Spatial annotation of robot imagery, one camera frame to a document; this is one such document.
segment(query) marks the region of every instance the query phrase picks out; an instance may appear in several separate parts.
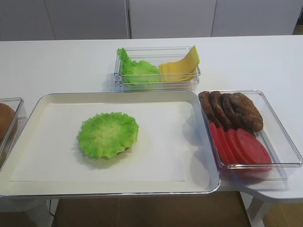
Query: yellow cheese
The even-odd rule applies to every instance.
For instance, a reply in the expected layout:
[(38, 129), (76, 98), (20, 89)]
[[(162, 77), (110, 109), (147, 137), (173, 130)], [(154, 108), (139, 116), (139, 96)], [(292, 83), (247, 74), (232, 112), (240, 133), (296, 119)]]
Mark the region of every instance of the yellow cheese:
[(164, 81), (189, 81), (193, 78), (189, 73), (196, 71), (196, 67), (200, 63), (196, 46), (193, 46), (188, 54), (181, 60), (176, 62), (168, 62), (159, 66), (160, 73), (164, 76)]

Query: clear plastic container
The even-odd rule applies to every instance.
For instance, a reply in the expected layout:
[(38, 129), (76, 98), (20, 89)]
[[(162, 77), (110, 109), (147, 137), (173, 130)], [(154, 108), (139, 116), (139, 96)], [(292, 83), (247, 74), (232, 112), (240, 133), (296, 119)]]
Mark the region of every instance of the clear plastic container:
[[(126, 48), (128, 56), (134, 61), (147, 61), (159, 67), (166, 62), (179, 61), (190, 51), (190, 46), (185, 47), (154, 47), (154, 48)], [(149, 75), (121, 75), (122, 64), (117, 55), (115, 78), (117, 87), (122, 92), (134, 91), (191, 91), (195, 92), (199, 84), (201, 74), (199, 67), (193, 73), (186, 74), (186, 81), (167, 82), (165, 78), (180, 78), (184, 74), (149, 74)], [(127, 77), (141, 78), (146, 81), (158, 80), (158, 82), (128, 83)]]
[(16, 143), (24, 125), (27, 120), (27, 114), (23, 106), (22, 98), (6, 98), (0, 99), (0, 103), (8, 105), (14, 111), (14, 117), (9, 125), (8, 130), (6, 131), (5, 136), (3, 137), (2, 142), (0, 143), (0, 170), (9, 156), (9, 153)]
[(225, 164), (221, 160), (210, 133), (209, 122), (204, 115), (212, 142), (216, 163), (222, 180), (240, 181), (285, 181), (291, 173), (303, 165), (303, 158), (285, 131), (264, 94), (260, 91), (220, 91), (223, 93), (241, 92), (250, 98), (263, 117), (263, 130), (255, 133), (257, 139), (268, 151), (271, 164)]

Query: red tomato slice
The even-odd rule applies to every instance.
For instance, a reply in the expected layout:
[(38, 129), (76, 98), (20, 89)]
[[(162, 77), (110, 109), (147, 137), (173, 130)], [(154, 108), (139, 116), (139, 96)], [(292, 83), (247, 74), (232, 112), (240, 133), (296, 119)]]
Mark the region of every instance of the red tomato slice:
[(270, 156), (265, 147), (248, 131), (238, 129), (235, 141), (243, 156), (251, 164), (271, 163)]
[(226, 163), (226, 164), (229, 164), (230, 163), (229, 159), (228, 159), (228, 157), (226, 156), (226, 154), (224, 152), (224, 149), (221, 145), (221, 142), (220, 142), (218, 134), (217, 134), (216, 125), (213, 122), (210, 122), (210, 132), (212, 134), (212, 137), (214, 139), (214, 144), (217, 147), (217, 150), (219, 152), (219, 155), (220, 155), (220, 158), (221, 158), (222, 162)]
[(236, 160), (238, 161), (238, 163), (249, 164), (249, 161), (243, 156), (241, 150), (237, 146), (235, 137), (236, 137), (235, 129), (230, 128), (228, 131), (225, 132), (225, 139), (226, 139), (227, 145), (231, 149), (231, 151), (232, 151), (233, 155), (235, 156)]
[(217, 133), (218, 133), (218, 137), (219, 140), (222, 144), (222, 147), (225, 151), (226, 156), (228, 157), (228, 160), (230, 161), (231, 164), (237, 164), (238, 161), (236, 160), (235, 156), (233, 155), (231, 149), (229, 148), (229, 146), (227, 145), (225, 136), (224, 136), (224, 130), (223, 128), (217, 128)]

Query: white cabinet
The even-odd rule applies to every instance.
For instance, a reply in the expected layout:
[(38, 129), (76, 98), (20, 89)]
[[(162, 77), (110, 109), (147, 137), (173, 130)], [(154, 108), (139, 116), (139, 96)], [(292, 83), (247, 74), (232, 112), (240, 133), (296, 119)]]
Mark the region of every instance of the white cabinet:
[(212, 36), (291, 35), (303, 0), (217, 0)]
[(132, 38), (211, 36), (216, 0), (130, 0)]
[(0, 41), (52, 39), (43, 0), (0, 0)]
[(45, 0), (56, 39), (127, 39), (125, 0)]

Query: green lettuce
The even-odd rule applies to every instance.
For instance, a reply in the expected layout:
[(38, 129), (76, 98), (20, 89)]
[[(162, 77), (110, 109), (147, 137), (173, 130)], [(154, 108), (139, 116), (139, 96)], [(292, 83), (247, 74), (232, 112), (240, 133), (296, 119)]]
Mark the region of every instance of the green lettuce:
[(125, 83), (153, 83), (161, 82), (159, 69), (147, 61), (132, 61), (124, 48), (118, 49), (117, 54), (121, 61), (121, 75)]
[(92, 158), (113, 158), (131, 147), (138, 136), (136, 120), (124, 113), (102, 113), (84, 121), (77, 139)]

